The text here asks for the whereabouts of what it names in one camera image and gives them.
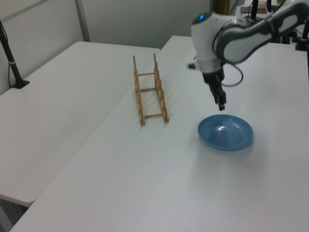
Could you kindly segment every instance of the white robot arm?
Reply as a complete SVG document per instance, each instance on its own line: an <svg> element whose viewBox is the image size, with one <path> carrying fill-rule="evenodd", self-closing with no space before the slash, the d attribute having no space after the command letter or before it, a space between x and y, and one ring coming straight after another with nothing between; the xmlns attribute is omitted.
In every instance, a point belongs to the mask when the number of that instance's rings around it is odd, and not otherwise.
<svg viewBox="0 0 309 232"><path fill-rule="evenodd" d="M221 85L224 64L243 62L259 47L304 24L308 17L309 0L287 0L276 13L253 26L236 16L200 14L191 26L197 59L189 68L202 71L215 102L223 110L226 103Z"/></svg>

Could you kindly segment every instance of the gray wall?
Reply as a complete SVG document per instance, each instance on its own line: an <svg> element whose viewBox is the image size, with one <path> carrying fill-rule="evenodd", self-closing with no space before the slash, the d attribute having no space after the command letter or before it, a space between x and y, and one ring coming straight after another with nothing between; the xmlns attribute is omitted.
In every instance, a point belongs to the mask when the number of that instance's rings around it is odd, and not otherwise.
<svg viewBox="0 0 309 232"><path fill-rule="evenodd" d="M210 0L79 0L90 41L162 48L172 35L190 36Z"/></svg>
<svg viewBox="0 0 309 232"><path fill-rule="evenodd" d="M3 20L11 51L23 78L73 43L83 40L74 0L43 1L18 15L15 13L22 10L18 1L11 2L16 3L10 3L13 17L4 14L5 17L0 15L0 19ZM0 46L0 95L9 89L7 75L8 61Z"/></svg>

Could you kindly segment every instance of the blue bowl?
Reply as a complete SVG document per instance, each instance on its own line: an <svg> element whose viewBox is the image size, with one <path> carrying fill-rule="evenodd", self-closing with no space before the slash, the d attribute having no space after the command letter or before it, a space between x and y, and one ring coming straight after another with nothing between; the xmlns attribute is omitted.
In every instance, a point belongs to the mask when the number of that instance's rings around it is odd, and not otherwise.
<svg viewBox="0 0 309 232"><path fill-rule="evenodd" d="M232 115L205 118L198 126L198 134L207 145L224 151L243 149L253 141L252 127Z"/></svg>

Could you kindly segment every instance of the white table surface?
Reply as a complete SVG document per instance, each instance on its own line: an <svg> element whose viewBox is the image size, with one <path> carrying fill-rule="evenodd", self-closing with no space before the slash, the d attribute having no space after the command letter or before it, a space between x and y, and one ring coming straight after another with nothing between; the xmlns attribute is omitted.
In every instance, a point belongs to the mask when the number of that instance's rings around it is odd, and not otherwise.
<svg viewBox="0 0 309 232"><path fill-rule="evenodd" d="M198 137L219 110L201 73L185 67L194 56L188 37L157 56L169 123L141 126L132 86L12 232L307 232L307 54L269 44L239 65L244 80L225 88L220 113L248 121L254 142L235 152ZM225 74L239 78L230 66Z"/></svg>
<svg viewBox="0 0 309 232"><path fill-rule="evenodd" d="M159 49L78 42L0 96L0 198L29 206Z"/></svg>

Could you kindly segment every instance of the plate rim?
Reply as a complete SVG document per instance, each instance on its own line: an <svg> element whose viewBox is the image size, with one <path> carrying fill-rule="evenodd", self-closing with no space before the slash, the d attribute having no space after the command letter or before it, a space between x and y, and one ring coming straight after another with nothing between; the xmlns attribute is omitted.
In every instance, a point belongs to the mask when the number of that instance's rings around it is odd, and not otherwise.
<svg viewBox="0 0 309 232"><path fill-rule="evenodd" d="M205 121L207 121L207 120L209 120L209 119L211 119L211 118L218 117L218 116L220 116L220 117L226 117L226 118L231 119L231 120L237 119L238 121L240 121L240 122L246 124L246 125L247 125L246 128L249 129L249 133L250 133L249 136L250 136L250 138L247 139L247 141L245 141L245 143L244 143L244 140L242 140L242 142L241 142L240 144L238 144L238 145L236 145L236 146L233 146L233 147L222 147L222 146L213 145L213 144L207 142L207 141L201 136L200 129L201 129L201 127L205 124ZM242 119L242 118L240 118L240 117L234 116L234 115L216 114L216 115L211 115L211 116L209 116L209 117L206 117L206 118L204 118L204 119L199 123L198 128L197 128L197 132L198 132L200 138L203 140L204 143L206 143L208 146L210 146L210 147L212 147L212 148L215 148L215 149L218 149L218 150L225 150L225 151L240 150L240 149L243 149L243 148L249 146L249 145L252 143L252 141L253 141L253 129L252 129L251 125L250 125L246 120L244 120L244 119Z"/></svg>

